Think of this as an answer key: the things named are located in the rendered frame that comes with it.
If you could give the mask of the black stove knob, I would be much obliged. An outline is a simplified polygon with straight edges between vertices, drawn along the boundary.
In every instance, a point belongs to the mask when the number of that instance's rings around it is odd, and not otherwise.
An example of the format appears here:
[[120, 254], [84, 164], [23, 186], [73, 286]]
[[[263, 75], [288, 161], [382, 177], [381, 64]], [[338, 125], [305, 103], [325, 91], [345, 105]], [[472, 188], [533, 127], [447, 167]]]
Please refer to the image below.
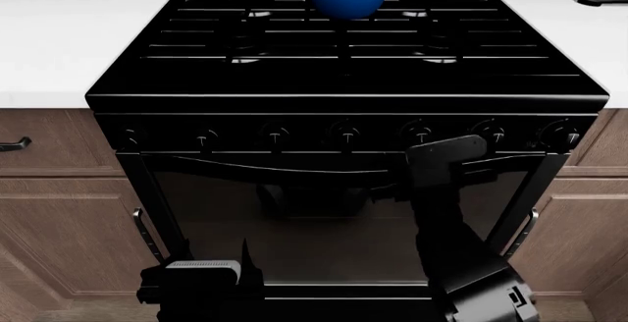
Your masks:
[[353, 147], [360, 138], [360, 131], [351, 121], [339, 121], [331, 126], [330, 137], [336, 147]]
[[284, 124], [265, 124], [262, 127], [261, 135], [269, 147], [283, 147], [290, 141], [290, 133]]
[[433, 132], [422, 120], [410, 121], [405, 124], [399, 136], [407, 146], [425, 144], [433, 140]]
[[145, 138], [145, 132], [140, 127], [125, 126], [118, 130], [118, 142], [121, 148], [139, 146]]
[[201, 130], [196, 135], [195, 146], [202, 152], [213, 152], [218, 149], [220, 139], [213, 130]]
[[570, 147], [579, 138], [580, 132], [568, 120], [548, 124], [540, 133], [540, 142], [547, 147]]
[[490, 144], [500, 144], [504, 140], [504, 128], [494, 119], [482, 121], [476, 124], [472, 130], [472, 134], [479, 135]]

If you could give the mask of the black gas stove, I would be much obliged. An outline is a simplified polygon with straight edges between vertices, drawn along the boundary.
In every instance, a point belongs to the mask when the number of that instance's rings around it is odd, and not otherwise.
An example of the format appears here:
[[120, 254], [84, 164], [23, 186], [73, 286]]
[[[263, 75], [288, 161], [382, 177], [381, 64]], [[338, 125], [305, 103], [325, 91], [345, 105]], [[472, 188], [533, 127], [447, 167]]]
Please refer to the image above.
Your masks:
[[[85, 95], [140, 200], [164, 262], [241, 262], [243, 240], [264, 277], [259, 297], [155, 304], [158, 322], [439, 322], [416, 250], [409, 202], [371, 200], [392, 169], [306, 172], [159, 162], [149, 153], [403, 153], [401, 128], [433, 141], [475, 135], [494, 119], [493, 153], [544, 153], [525, 171], [495, 168], [464, 184], [465, 223], [503, 256], [609, 94], [501, 0], [385, 0], [341, 21], [311, 0], [169, 0]], [[547, 147], [568, 120], [580, 138]], [[351, 121], [353, 147], [330, 128]], [[290, 141], [269, 147], [268, 123]], [[145, 141], [121, 148], [120, 127]], [[220, 145], [199, 151], [197, 133]]]

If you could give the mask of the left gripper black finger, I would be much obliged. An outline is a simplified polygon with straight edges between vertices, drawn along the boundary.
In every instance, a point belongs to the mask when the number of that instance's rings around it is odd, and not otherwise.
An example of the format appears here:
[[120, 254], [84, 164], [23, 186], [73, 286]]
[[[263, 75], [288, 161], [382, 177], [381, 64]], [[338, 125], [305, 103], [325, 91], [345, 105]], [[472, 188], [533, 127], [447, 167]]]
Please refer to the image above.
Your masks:
[[242, 242], [240, 284], [242, 286], [263, 286], [263, 272], [254, 264], [246, 240]]

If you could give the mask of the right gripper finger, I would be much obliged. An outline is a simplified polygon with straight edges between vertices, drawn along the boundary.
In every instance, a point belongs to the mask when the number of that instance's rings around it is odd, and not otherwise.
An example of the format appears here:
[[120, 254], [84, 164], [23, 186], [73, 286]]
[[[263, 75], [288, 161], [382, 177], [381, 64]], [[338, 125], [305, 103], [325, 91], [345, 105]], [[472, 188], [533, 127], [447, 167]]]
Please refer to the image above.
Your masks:
[[495, 168], [461, 168], [460, 181], [463, 184], [494, 183], [497, 180]]
[[371, 200], [377, 202], [379, 200], [394, 200], [395, 202], [409, 201], [412, 191], [399, 184], [392, 184], [380, 188], [371, 189]]

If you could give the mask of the brown wooden cabinet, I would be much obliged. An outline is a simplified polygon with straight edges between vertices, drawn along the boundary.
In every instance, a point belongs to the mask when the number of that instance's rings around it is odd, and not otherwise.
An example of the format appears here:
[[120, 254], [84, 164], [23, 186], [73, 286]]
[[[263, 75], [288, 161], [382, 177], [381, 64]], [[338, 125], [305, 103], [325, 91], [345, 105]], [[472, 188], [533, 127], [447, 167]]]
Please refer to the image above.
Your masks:
[[628, 109], [605, 109], [537, 203], [510, 259], [538, 300], [583, 302], [628, 322]]
[[140, 202], [85, 109], [0, 109], [0, 322], [31, 322], [76, 300], [134, 297], [156, 264]]

